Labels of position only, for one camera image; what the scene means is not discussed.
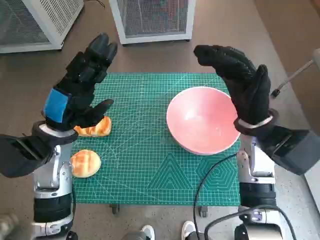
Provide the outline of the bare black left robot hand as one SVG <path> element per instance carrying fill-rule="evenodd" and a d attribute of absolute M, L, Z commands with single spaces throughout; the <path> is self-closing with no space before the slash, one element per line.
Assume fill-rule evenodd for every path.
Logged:
<path fill-rule="evenodd" d="M 45 101 L 43 115 L 48 126 L 68 131 L 75 126 L 93 127 L 103 119 L 114 100 L 105 99 L 94 107 L 91 104 L 95 86 L 105 79 L 117 50 L 118 45 L 110 42 L 106 33 L 101 33 L 84 52 L 76 54 Z"/>

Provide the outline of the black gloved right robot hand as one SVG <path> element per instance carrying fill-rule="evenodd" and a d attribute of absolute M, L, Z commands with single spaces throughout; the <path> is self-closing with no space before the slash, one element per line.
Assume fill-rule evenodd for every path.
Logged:
<path fill-rule="evenodd" d="M 270 116 L 266 65 L 255 67 L 243 52 L 230 46 L 197 45 L 193 53 L 201 66 L 214 68 L 223 79 L 240 120 L 258 125 Z"/>

